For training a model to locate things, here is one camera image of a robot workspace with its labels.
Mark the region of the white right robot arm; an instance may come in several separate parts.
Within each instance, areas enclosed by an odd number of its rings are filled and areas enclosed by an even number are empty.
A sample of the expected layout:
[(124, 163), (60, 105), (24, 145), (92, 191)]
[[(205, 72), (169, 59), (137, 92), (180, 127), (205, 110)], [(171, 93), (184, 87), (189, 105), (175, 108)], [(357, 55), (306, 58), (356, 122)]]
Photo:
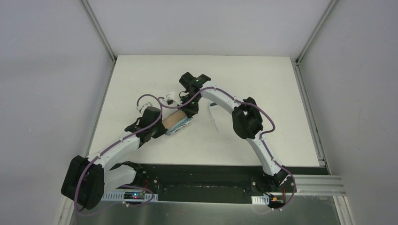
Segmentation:
[(180, 110), (188, 118), (192, 118), (199, 112), (199, 101), (208, 99), (226, 110), (232, 116), (232, 126), (236, 135), (246, 140), (253, 148), (261, 162), (261, 166), (267, 178), (267, 188), (272, 192), (278, 192), (285, 186), (285, 180), (289, 173), (282, 166), (265, 142), (267, 131), (263, 129), (262, 116), (266, 113), (260, 109), (251, 97), (239, 99), (219, 88), (206, 75), (194, 77), (186, 72), (179, 79), (184, 87), (186, 96), (182, 97)]

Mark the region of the flag print glasses case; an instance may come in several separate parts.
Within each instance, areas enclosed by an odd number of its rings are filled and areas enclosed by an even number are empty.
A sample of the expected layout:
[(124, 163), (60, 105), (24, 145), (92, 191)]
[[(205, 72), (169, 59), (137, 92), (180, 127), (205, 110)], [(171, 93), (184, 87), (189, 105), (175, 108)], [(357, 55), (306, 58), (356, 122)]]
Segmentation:
[(165, 135), (173, 135), (179, 130), (186, 127), (193, 118), (188, 118), (185, 112), (177, 110), (162, 120), (163, 126), (166, 128)]

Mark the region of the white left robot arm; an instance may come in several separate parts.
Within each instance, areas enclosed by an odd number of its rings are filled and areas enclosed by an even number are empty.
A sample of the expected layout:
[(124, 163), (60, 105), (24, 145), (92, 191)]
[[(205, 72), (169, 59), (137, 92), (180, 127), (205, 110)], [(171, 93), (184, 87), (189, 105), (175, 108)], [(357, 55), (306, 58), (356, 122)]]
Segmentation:
[(121, 160), (146, 142), (166, 133), (161, 119), (162, 110), (149, 106), (108, 147), (86, 157), (75, 156), (69, 164), (61, 194), (91, 210), (105, 193), (117, 187), (126, 184), (131, 189), (139, 189), (143, 177), (137, 173), (138, 165)]

